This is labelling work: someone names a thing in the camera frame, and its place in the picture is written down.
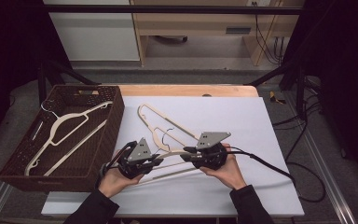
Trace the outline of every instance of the wall outlet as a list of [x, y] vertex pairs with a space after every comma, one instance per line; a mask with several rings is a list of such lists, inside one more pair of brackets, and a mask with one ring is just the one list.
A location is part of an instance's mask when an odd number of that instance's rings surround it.
[[268, 7], [271, 0], [248, 0], [246, 3], [247, 7], [253, 7], [252, 3], [256, 3], [257, 7]]

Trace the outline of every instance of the table surface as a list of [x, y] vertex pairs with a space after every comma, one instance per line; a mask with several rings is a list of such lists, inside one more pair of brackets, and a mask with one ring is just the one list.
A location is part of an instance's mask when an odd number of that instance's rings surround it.
[[[287, 171], [267, 109], [263, 99], [257, 97], [254, 87], [137, 85], [120, 86], [120, 89], [126, 108], [115, 148], [145, 137], [152, 153], [157, 152], [151, 132], [137, 115], [138, 106], [148, 103], [194, 133], [231, 132], [226, 142]], [[204, 94], [214, 97], [194, 97]], [[145, 111], [145, 115], [151, 123], [158, 123], [163, 130], [172, 127], [168, 122], [153, 118], [150, 111]], [[172, 134], [177, 135], [179, 132], [176, 129]], [[194, 139], [185, 139], [185, 142], [190, 146], [197, 143]], [[176, 147], [168, 137], [165, 143]], [[237, 158], [245, 180], [254, 185], [262, 204], [272, 216], [304, 215], [290, 179], [246, 156]], [[179, 157], [169, 157], [160, 166], [180, 160]], [[191, 163], [185, 163], [153, 171], [142, 179], [140, 185], [123, 190], [112, 198], [120, 205], [116, 217], [236, 216], [236, 210], [228, 196], [230, 189], [199, 170], [152, 180], [153, 177], [192, 167]], [[51, 192], [42, 214], [66, 217], [73, 213], [87, 196], [88, 193]]]

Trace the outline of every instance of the gray floor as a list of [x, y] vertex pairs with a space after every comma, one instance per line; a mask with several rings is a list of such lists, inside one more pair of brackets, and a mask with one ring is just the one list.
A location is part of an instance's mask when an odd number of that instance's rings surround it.
[[[103, 83], [242, 84], [264, 75], [275, 66], [268, 64], [268, 62], [263, 62], [262, 66], [259, 67], [250, 66], [249, 55], [238, 50], [244, 47], [240, 38], [190, 37], [185, 44], [151, 39], [149, 47], [145, 67], [140, 68], [131, 65], [126, 67], [116, 66], [115, 69], [105, 67], [99, 70], [83, 67], [79, 72]], [[278, 77], [258, 88], [259, 95], [265, 99], [271, 122], [288, 119], [294, 115], [288, 104], [281, 105], [269, 100], [269, 91], [276, 89], [274, 84], [277, 81], [279, 81]], [[279, 91], [275, 91], [275, 93], [279, 99], [292, 94], [291, 92]], [[12, 95], [16, 101], [7, 111], [0, 127], [0, 169], [20, 142], [22, 135], [26, 132], [38, 110], [35, 81], [17, 88], [12, 92]], [[296, 126], [295, 122], [286, 127], [293, 126]], [[308, 128], [358, 223], [357, 163], [341, 158], [339, 145], [324, 115], [318, 112], [312, 113]], [[276, 135], [282, 153], [286, 155], [291, 145], [296, 141], [299, 129], [276, 130]], [[296, 161], [315, 170], [309, 150], [303, 140], [297, 145], [290, 161]], [[296, 177], [298, 190], [304, 197], [317, 198], [321, 194], [320, 185], [314, 177], [296, 167], [290, 166], [289, 169]], [[13, 189], [2, 209], [0, 218], [52, 220], [50, 217], [40, 215], [46, 197], [47, 195], [43, 192], [27, 193]], [[296, 217], [296, 223], [340, 223], [329, 197], [326, 197], [321, 203], [302, 202], [302, 205], [306, 215]], [[290, 222], [289, 220], [279, 219], [277, 223]]]

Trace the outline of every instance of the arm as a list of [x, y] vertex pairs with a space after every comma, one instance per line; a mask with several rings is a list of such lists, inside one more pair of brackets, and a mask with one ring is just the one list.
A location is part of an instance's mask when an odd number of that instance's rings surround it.
[[138, 175], [133, 179], [128, 179], [118, 169], [109, 170], [103, 177], [100, 187], [89, 195], [79, 208], [65, 220], [64, 224], [105, 224], [119, 208], [110, 198], [127, 186], [138, 184], [142, 177], [143, 175]]
[[[227, 151], [231, 150], [229, 145], [223, 145]], [[238, 223], [273, 223], [272, 218], [264, 209], [255, 193], [253, 186], [247, 186], [234, 155], [227, 155], [226, 163], [216, 171], [206, 167], [200, 167], [200, 170], [206, 175], [216, 177], [224, 185], [232, 189], [230, 197], [238, 212]]]

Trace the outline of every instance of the hand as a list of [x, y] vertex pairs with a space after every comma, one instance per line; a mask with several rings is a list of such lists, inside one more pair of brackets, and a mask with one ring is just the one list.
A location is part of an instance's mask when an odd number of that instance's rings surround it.
[[[231, 151], [229, 144], [222, 144], [227, 151]], [[243, 179], [240, 167], [237, 164], [235, 156], [232, 154], [227, 155], [226, 163], [218, 170], [212, 170], [207, 167], [201, 166], [200, 170], [206, 175], [214, 176], [219, 179], [224, 185], [231, 189], [241, 189], [246, 187], [245, 180]]]
[[128, 179], [121, 174], [118, 168], [110, 169], [103, 177], [98, 190], [107, 198], [111, 198], [120, 193], [127, 186], [138, 184], [142, 177], [144, 177], [144, 175], [138, 175], [133, 179]]

